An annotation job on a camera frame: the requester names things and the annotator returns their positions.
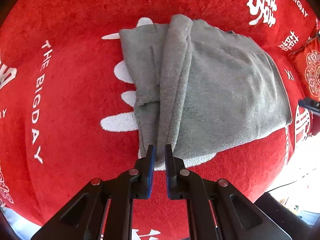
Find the red embroidered cushion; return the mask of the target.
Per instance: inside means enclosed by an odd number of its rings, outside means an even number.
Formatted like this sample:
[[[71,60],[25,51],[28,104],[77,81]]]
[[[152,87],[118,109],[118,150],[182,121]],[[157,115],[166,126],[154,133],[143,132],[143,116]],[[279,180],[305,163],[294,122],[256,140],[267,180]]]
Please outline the red embroidered cushion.
[[[319,101],[319,35],[289,55],[307,97]]]

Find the red blanket white lettering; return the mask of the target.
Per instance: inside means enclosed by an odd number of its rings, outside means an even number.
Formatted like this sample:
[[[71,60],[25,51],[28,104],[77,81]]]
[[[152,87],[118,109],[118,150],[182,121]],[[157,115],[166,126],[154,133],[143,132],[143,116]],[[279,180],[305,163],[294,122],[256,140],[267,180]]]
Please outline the red blanket white lettering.
[[[196,166],[184,162],[252,203],[264,193],[312,131],[289,61],[319,20],[307,0],[17,0],[1,26],[1,206],[42,228],[91,179],[117,178],[146,157],[119,33],[174,15],[249,37],[275,62],[291,124]],[[186,201],[168,197],[165,161],[162,170],[155,164],[151,196],[133,201],[131,239],[186,237]]]

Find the grey fleece garment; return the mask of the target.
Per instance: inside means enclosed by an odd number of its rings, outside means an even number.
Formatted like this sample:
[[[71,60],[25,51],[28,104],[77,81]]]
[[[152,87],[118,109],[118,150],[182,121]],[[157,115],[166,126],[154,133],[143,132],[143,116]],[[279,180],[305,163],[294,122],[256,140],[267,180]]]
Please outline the grey fleece garment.
[[[291,124],[278,68],[251,38],[184,15],[119,35],[136,87],[140,152],[155,145],[157,169],[167,144],[196,166]]]

